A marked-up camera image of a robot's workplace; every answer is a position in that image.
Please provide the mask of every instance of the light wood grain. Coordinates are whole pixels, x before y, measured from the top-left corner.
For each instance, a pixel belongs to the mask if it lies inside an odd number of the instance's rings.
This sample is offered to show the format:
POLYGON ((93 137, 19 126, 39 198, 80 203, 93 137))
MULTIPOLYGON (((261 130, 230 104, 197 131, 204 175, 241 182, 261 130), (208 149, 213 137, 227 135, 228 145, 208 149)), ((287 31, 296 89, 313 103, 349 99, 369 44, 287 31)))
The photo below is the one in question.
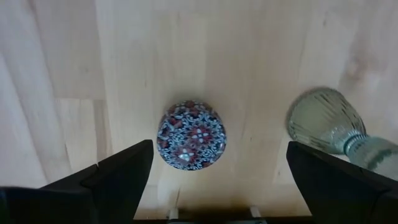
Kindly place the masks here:
POLYGON ((5 0, 0 12, 1 78, 10 83, 1 129, 16 124, 24 139, 0 136, 14 150, 0 156, 29 161, 4 184, 25 184, 31 167, 38 186, 69 164, 76 171, 155 140, 165 109, 184 99, 217 110, 225 153, 184 172, 155 146, 136 218, 163 218, 175 206, 308 215, 285 160, 284 120, 315 86, 337 88, 370 134, 398 143, 395 0, 5 0))

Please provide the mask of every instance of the clear glass bottle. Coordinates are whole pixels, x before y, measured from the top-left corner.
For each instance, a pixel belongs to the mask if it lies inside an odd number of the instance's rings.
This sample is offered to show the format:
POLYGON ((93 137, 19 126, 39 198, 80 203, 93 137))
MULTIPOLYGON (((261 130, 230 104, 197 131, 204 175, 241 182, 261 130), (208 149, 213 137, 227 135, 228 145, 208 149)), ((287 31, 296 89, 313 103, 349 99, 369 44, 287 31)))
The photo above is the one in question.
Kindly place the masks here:
POLYGON ((344 96, 330 88, 301 95, 287 115, 294 141, 330 154, 346 154, 351 163, 398 180, 398 146, 366 134, 365 126, 344 96))

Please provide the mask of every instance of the bottle neck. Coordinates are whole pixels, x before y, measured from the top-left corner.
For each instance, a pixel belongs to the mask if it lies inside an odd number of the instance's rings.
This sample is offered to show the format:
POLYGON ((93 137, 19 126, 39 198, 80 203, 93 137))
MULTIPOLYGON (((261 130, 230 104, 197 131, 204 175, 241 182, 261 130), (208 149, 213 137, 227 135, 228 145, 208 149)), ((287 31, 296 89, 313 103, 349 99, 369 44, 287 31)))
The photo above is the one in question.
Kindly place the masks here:
POLYGON ((347 141, 344 143, 343 147, 343 152, 346 156, 348 156, 349 152, 355 148, 358 148, 360 146, 360 142, 362 142, 363 139, 368 138, 369 136, 367 134, 356 134, 354 136, 351 136, 347 141))

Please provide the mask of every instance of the wooden surface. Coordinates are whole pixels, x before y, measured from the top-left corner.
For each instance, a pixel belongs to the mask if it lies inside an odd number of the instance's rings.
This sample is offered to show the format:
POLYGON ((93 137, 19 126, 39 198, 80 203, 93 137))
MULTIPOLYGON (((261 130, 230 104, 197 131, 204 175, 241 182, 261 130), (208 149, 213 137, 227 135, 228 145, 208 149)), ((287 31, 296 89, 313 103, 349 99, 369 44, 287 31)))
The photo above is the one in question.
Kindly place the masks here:
POLYGON ((306 215, 285 113, 330 86, 398 143, 396 24, 395 0, 3 0, 0 184, 40 187, 154 140, 168 106, 199 99, 224 122, 225 153, 184 172, 155 152, 136 218, 306 215))

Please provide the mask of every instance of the glass bottle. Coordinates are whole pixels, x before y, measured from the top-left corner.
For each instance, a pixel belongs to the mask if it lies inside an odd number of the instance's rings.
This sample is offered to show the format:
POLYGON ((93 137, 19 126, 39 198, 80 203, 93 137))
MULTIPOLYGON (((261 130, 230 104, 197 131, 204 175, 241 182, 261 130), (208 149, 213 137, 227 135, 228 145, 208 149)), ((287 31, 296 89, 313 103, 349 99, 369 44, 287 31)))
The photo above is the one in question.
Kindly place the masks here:
POLYGON ((398 180, 398 146, 366 134, 365 126, 344 96, 331 88, 301 95, 287 115, 294 141, 330 154, 345 154, 351 163, 398 180))

